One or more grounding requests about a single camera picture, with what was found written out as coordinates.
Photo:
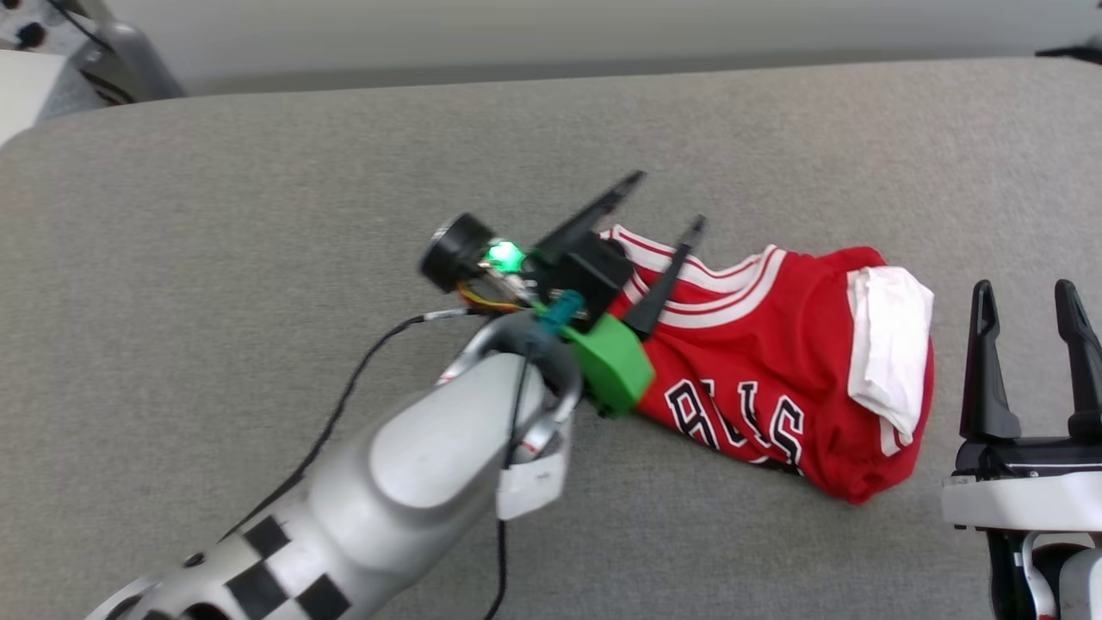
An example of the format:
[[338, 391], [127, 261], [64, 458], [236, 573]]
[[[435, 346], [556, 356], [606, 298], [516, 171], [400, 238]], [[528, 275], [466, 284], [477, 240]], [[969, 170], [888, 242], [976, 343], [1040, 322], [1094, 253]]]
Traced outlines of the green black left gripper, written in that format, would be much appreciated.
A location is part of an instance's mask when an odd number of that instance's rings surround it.
[[622, 320], [611, 314], [633, 267], [594, 227], [616, 213], [647, 176], [641, 170], [629, 172], [531, 250], [499, 237], [472, 214], [461, 214], [430, 237], [421, 274], [444, 293], [458, 291], [474, 307], [530, 314], [540, 337], [568, 344], [568, 362], [581, 370], [599, 412], [625, 416], [653, 380], [641, 340], [653, 335], [707, 222], [706, 216], [696, 216], [653, 285]]

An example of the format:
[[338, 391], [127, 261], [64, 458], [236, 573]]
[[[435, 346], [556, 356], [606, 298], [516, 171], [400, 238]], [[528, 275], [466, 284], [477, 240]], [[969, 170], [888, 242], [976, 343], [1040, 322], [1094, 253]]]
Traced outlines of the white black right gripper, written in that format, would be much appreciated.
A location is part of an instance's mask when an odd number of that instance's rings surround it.
[[1055, 285], [1057, 328], [1069, 352], [1072, 438], [1020, 438], [997, 353], [994, 289], [972, 293], [954, 471], [941, 487], [942, 518], [987, 530], [1101, 529], [1101, 345], [1074, 283]]

